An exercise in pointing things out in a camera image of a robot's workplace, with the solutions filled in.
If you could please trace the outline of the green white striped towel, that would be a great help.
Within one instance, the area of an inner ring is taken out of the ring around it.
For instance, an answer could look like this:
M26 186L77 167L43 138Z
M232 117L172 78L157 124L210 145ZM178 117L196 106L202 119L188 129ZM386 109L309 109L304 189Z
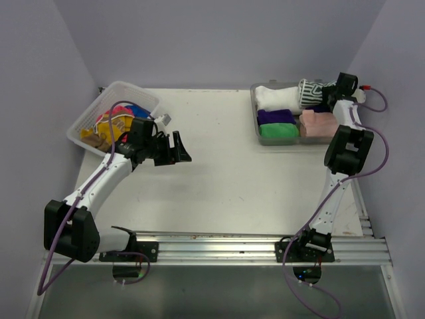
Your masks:
M336 85L331 82L314 82L303 78L298 82L298 103L301 108L316 106L323 102L323 89Z

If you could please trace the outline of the yellow brown towel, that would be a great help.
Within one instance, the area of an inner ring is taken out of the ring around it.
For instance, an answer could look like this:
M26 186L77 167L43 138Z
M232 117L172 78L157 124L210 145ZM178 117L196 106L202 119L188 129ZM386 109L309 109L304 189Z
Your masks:
M131 114L118 112L112 116L112 130L110 130L109 114L103 114L90 129L81 129L80 139L101 152L107 152L122 134L130 130L133 119L134 116Z

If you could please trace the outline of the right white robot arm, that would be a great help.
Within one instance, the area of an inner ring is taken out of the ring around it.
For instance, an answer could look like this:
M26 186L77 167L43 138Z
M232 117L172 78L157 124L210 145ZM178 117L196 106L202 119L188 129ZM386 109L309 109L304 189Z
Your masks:
M352 178L366 162L374 134L362 127L357 99L353 97L359 80L340 73L335 85L325 88L323 101L337 120L337 130L325 153L327 168L320 203L299 233L285 236L274 244L279 263L333 262L331 237L338 208Z

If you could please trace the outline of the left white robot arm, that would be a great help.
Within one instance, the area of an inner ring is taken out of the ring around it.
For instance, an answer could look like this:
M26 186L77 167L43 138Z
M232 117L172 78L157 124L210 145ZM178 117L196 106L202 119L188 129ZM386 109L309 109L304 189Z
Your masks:
M100 229L96 216L113 190L145 160L154 165L175 165L192 160L180 133L167 134L146 118L132 121L106 152L94 173L62 201L44 208L44 247L72 260L88 262L97 253L116 254L130 261L140 254L134 231L111 226Z

